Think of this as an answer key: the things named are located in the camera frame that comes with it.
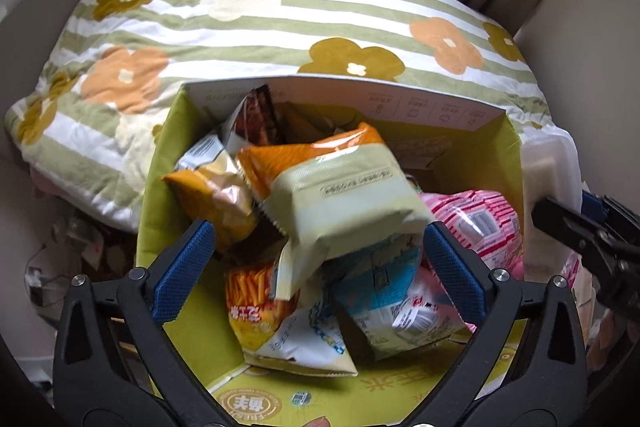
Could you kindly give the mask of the white translucent snack packet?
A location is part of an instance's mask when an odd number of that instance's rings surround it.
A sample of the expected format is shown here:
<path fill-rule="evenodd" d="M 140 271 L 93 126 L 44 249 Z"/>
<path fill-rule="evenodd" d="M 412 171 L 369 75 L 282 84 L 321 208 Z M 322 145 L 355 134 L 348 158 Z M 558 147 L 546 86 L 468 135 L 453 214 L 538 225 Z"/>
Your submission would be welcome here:
<path fill-rule="evenodd" d="M 553 205 L 582 208 L 582 173 L 570 134 L 558 127 L 526 127 L 521 133 L 523 182 L 523 265 L 526 281 L 546 283 L 562 273 L 570 248 L 535 225 L 535 218 L 556 225 Z"/>

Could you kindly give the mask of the pink strawberry snack bag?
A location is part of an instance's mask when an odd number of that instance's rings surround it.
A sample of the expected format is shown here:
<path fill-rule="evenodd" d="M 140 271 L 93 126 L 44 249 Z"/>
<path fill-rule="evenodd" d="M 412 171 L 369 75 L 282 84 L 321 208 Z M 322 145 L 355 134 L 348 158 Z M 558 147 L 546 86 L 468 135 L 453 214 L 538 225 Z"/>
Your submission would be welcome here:
<path fill-rule="evenodd" d="M 421 198 L 434 217 L 463 247 L 475 251 L 489 269 L 502 268 L 517 280 L 524 279 L 520 220 L 499 192 L 422 193 Z"/>

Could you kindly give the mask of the orange beige snack bag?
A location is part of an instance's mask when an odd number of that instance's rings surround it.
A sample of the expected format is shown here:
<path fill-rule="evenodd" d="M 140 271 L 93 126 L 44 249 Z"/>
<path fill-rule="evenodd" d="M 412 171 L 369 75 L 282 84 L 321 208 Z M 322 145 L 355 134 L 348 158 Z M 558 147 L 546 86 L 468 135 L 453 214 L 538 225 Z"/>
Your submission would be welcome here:
<path fill-rule="evenodd" d="M 286 238 L 274 295 L 291 299 L 324 262 L 434 221 L 375 127 L 236 155 L 262 212 Z"/>

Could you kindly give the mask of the orange stick snack bag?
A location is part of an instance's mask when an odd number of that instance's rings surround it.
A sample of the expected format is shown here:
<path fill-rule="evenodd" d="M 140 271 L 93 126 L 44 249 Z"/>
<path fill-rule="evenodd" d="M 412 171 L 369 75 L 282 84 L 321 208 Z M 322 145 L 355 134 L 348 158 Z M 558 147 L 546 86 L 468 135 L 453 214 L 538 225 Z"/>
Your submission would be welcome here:
<path fill-rule="evenodd" d="M 242 265 L 224 274 L 224 295 L 229 323 L 240 346 L 255 352 L 280 329 L 297 308 L 293 298 L 276 298 L 277 262 Z"/>

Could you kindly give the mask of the blue white snack bag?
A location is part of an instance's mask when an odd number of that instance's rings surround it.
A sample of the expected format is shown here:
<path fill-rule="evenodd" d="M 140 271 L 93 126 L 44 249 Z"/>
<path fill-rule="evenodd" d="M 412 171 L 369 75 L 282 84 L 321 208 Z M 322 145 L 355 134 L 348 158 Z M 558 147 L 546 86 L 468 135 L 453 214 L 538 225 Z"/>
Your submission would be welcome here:
<path fill-rule="evenodd" d="M 377 360 L 434 345 L 464 323 L 415 235 L 326 264 L 297 291 L 296 310 L 246 363 L 294 374 L 354 376 L 340 323 L 348 320 Z"/>

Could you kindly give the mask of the yellow-green cardboard box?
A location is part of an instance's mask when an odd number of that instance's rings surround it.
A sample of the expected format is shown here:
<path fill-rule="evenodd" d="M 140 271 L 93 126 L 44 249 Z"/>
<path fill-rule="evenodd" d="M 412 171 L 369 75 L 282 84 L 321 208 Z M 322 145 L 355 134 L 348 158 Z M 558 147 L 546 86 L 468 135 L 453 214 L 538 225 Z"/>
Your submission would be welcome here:
<path fill-rule="evenodd" d="M 501 193 L 523 207 L 520 127 L 511 109 L 439 90 L 352 77 L 285 76 L 264 80 L 278 109 L 293 105 L 324 134 L 375 127 L 427 191 Z M 154 153 L 138 236 L 137 262 L 150 265 L 189 226 L 165 181 L 179 157 L 223 122 L 257 78 L 192 81 L 171 105 Z M 344 327 L 358 372 L 316 377 L 250 367 L 243 360 L 224 309 L 224 269 L 209 262 L 166 334 L 200 382 L 246 425 L 298 426 L 317 416 L 335 426 L 394 425 L 437 385 L 462 352 L 468 335 L 431 348 L 374 361 L 357 329 Z"/>

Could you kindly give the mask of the orange glossy snack bag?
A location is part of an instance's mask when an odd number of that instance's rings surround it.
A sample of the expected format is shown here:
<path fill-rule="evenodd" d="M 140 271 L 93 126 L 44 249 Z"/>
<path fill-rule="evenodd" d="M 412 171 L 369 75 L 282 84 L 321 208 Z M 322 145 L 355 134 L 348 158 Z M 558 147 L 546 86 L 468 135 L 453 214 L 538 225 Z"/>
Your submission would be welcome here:
<path fill-rule="evenodd" d="M 258 225 L 252 193 L 215 133 L 189 148 L 163 181 L 189 218 L 213 225 L 218 251 L 247 239 Z"/>

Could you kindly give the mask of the floral striped quilt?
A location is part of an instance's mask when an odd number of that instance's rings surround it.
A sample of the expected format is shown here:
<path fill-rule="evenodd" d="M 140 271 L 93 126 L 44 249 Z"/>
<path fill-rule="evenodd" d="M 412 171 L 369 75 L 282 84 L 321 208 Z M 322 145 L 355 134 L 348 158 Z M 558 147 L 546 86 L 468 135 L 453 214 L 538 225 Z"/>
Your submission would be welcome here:
<path fill-rule="evenodd" d="M 329 74 L 550 110 L 512 36 L 457 0 L 79 0 L 1 126 L 24 161 L 111 227 L 139 228 L 151 160 L 188 81 Z"/>

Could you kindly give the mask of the dark red snack bag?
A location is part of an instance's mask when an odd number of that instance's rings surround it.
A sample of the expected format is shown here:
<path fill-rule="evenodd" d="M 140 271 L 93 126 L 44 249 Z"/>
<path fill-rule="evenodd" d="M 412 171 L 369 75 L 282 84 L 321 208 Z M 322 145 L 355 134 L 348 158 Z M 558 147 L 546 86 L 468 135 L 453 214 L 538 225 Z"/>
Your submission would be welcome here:
<path fill-rule="evenodd" d="M 253 89 L 222 124 L 220 139 L 235 154 L 244 146 L 269 146 L 281 143 L 277 115 L 266 84 Z"/>

